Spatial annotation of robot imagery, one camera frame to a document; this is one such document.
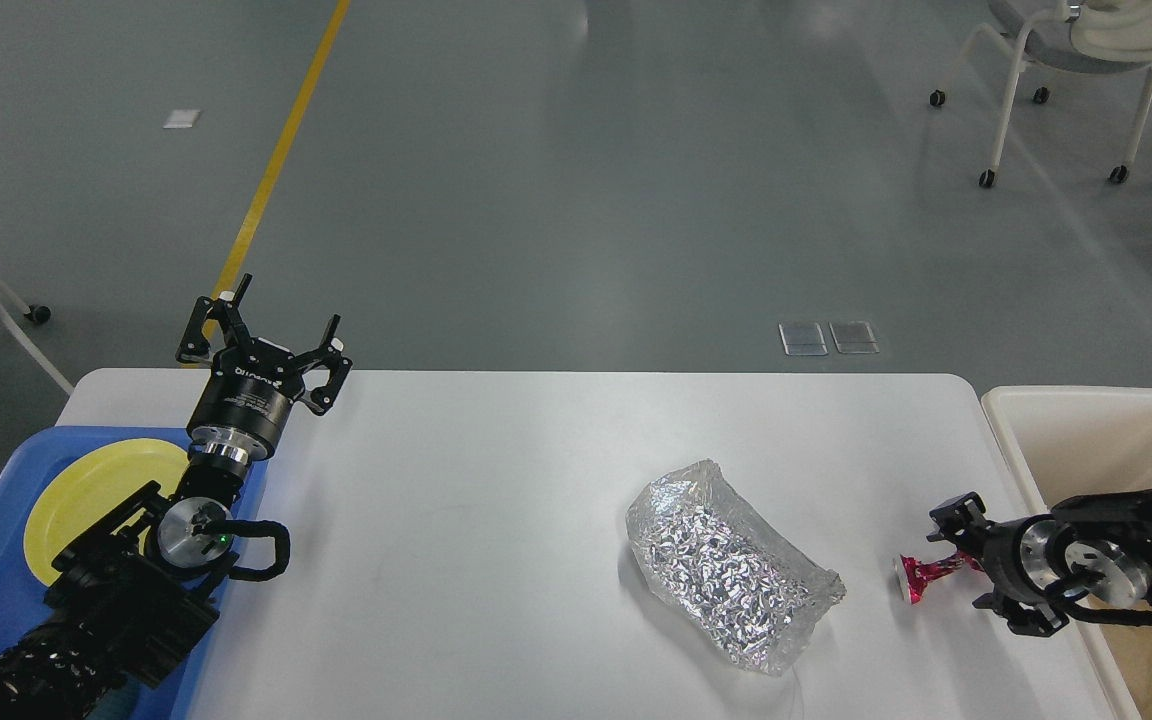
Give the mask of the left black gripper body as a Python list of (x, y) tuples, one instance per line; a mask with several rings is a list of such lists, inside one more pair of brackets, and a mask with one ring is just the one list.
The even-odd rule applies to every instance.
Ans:
[(270, 460), (303, 393), (301, 378), (262, 376), (244, 366), (210, 369), (185, 424), (189, 441), (237, 447), (253, 461)]

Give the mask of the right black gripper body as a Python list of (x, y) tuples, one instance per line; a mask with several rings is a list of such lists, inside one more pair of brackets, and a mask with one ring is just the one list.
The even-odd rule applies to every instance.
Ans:
[(1011, 521), (986, 521), (980, 547), (980, 568), (992, 579), (996, 596), (1018, 602), (1044, 602), (1043, 588), (1030, 577), (1026, 566), (1037, 568), (1039, 577), (1055, 579), (1049, 573), (1044, 544), (1055, 533), (1051, 515), (1036, 515)]

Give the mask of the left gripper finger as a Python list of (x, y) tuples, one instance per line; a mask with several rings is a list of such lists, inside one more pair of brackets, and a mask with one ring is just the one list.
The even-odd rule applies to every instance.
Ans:
[[(285, 361), (285, 396), (306, 406), (314, 415), (325, 415), (333, 409), (353, 369), (353, 361), (344, 355), (343, 343), (338, 338), (339, 323), (340, 314), (332, 314), (319, 344)], [(314, 388), (306, 388), (306, 373), (319, 369), (326, 372), (325, 381)]]
[(252, 336), (238, 311), (251, 281), (251, 274), (243, 274), (233, 290), (196, 300), (175, 350), (175, 361), (210, 367), (275, 367), (280, 364), (278, 348)]

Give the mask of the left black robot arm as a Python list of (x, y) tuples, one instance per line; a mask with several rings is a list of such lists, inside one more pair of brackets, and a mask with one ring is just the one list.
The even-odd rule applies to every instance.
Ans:
[(129, 680), (160, 685), (217, 623), (223, 579), (287, 570), (289, 530), (238, 518), (236, 505), (251, 470), (274, 456), (293, 406), (328, 414), (353, 361), (339, 314), (302, 354), (255, 336), (241, 314), (250, 282), (196, 300), (180, 338), (179, 363), (209, 376), (177, 488), (142, 483), (59, 550), (50, 616), (0, 653), (0, 719), (84, 719)]

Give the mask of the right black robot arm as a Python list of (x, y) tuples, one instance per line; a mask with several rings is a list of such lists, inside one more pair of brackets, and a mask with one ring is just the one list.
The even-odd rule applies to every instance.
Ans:
[(1152, 488), (1066, 498), (1048, 511), (988, 520), (978, 493), (929, 511), (929, 541), (948, 541), (948, 569), (991, 579), (973, 606), (1016, 635), (1049, 637), (1078, 623), (1152, 626)]

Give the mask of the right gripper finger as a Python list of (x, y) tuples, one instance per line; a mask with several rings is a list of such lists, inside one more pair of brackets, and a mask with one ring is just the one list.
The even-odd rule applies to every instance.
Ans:
[(929, 511), (932, 521), (929, 543), (950, 543), (958, 553), (986, 561), (995, 550), (996, 521), (986, 516), (986, 505), (977, 492), (948, 498)]
[(1051, 609), (1044, 602), (1030, 606), (996, 591), (975, 598), (972, 606), (973, 609), (990, 611), (996, 617), (1005, 619), (1005, 624), (1011, 634), (1024, 637), (1048, 638), (1070, 624), (1070, 619), (1064, 612)]

